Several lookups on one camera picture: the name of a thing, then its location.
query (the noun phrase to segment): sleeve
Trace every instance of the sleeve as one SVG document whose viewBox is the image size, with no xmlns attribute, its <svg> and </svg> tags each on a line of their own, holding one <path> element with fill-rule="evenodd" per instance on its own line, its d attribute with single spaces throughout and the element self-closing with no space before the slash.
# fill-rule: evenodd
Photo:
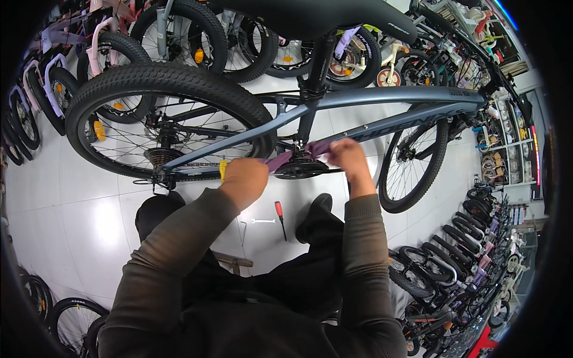
<svg viewBox="0 0 573 358">
<path fill-rule="evenodd" d="M 223 192 L 205 189 L 157 225 L 123 266 L 113 308 L 99 334 L 100 357 L 170 341 L 181 313 L 182 278 L 239 213 Z"/>
<path fill-rule="evenodd" d="M 390 301 L 388 245 L 377 194 L 346 204 L 341 326 L 368 336 L 388 358 L 406 357 Z"/>
</svg>

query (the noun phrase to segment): screwdriver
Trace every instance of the screwdriver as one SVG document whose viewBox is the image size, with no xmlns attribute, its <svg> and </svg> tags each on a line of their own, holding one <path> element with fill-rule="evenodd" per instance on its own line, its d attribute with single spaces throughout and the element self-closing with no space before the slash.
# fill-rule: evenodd
<svg viewBox="0 0 573 358">
<path fill-rule="evenodd" d="M 281 221 L 282 225 L 282 233 L 285 234 L 285 241 L 287 241 L 287 232 L 285 231 L 285 223 L 282 221 L 281 202 L 274 202 L 274 208 L 277 210 L 278 219 Z"/>
</svg>

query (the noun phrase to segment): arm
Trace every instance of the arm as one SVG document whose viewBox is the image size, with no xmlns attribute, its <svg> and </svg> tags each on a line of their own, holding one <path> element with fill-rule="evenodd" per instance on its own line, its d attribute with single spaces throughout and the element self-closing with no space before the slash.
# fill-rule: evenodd
<svg viewBox="0 0 573 358">
<path fill-rule="evenodd" d="M 341 326 L 366 335 L 388 358 L 406 357 L 406 340 L 390 301 L 388 245 L 376 189 L 361 146 L 350 139 L 331 145 L 329 162 L 350 182 L 342 245 Z"/>
<path fill-rule="evenodd" d="M 181 313 L 181 280 L 230 222 L 253 203 L 268 180 L 256 159 L 232 161 L 225 183 L 205 189 L 151 232 L 123 267 L 113 308 L 100 332 L 100 356 L 152 356 L 174 347 Z"/>
</svg>

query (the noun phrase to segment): seat post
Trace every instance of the seat post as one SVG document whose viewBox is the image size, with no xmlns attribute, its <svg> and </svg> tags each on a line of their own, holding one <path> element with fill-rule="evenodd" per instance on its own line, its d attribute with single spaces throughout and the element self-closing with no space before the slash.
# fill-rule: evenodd
<svg viewBox="0 0 573 358">
<path fill-rule="evenodd" d="M 336 46 L 336 30 L 322 36 L 315 41 L 312 48 L 311 72 L 306 81 L 306 88 L 310 92 L 320 93 L 325 90 L 324 83 L 328 67 L 332 60 L 332 53 Z"/>
</svg>

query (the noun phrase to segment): purple cloth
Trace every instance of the purple cloth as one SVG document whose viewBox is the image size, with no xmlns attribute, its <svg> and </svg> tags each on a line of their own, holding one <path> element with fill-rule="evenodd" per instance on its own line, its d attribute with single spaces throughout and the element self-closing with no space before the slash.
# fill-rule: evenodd
<svg viewBox="0 0 573 358">
<path fill-rule="evenodd" d="M 330 142 L 329 141 L 313 141 L 305 146 L 305 149 L 310 153 L 305 158 L 316 159 L 320 155 L 325 153 L 330 153 Z M 284 152 L 277 155 L 273 159 L 259 159 L 261 162 L 265 163 L 269 167 L 269 173 L 277 170 L 281 165 L 285 164 L 292 158 L 292 151 Z"/>
</svg>

